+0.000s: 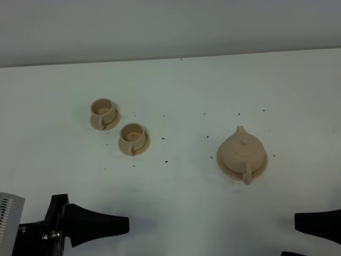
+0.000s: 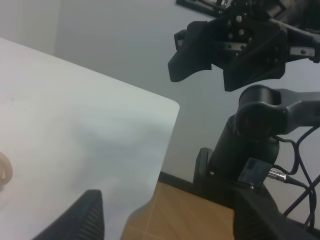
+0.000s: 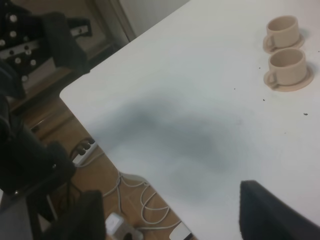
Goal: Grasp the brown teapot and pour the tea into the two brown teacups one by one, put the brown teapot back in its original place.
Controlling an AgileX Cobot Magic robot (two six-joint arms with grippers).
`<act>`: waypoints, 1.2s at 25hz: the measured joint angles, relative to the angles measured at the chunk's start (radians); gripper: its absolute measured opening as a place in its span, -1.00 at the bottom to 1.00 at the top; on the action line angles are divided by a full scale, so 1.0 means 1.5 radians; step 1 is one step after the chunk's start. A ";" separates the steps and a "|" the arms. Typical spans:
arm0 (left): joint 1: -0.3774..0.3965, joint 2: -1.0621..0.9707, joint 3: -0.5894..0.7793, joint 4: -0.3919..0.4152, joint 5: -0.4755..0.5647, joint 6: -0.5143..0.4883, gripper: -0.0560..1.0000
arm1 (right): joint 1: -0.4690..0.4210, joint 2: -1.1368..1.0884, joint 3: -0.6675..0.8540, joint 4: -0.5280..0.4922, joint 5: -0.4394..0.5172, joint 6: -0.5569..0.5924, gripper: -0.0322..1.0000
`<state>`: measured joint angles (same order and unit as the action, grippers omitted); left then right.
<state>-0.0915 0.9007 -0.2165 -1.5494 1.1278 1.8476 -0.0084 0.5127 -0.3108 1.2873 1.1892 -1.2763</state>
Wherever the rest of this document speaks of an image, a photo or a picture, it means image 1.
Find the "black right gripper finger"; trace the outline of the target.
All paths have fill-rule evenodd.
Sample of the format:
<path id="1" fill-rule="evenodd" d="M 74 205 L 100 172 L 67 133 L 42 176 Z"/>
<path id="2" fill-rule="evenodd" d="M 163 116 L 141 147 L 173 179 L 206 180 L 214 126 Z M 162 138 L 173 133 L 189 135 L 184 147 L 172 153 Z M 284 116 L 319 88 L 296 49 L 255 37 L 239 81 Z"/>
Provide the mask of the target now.
<path id="1" fill-rule="evenodd" d="M 321 238 L 340 238 L 340 210 L 296 213 L 295 229 Z"/>
<path id="2" fill-rule="evenodd" d="M 281 253 L 281 256 L 306 256 L 306 255 L 295 253 L 295 252 L 284 251 Z"/>

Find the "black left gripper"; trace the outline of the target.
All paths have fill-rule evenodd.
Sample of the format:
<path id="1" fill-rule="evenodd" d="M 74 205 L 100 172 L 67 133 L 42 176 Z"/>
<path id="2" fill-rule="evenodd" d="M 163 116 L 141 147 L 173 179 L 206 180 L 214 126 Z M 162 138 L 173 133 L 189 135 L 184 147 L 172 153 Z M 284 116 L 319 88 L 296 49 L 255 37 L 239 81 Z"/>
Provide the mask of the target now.
<path id="1" fill-rule="evenodd" d="M 71 246 L 129 232 L 129 218 L 89 211 L 69 204 L 68 195 L 53 195 L 45 219 L 19 225 L 16 255 L 63 255 L 65 235 Z"/>

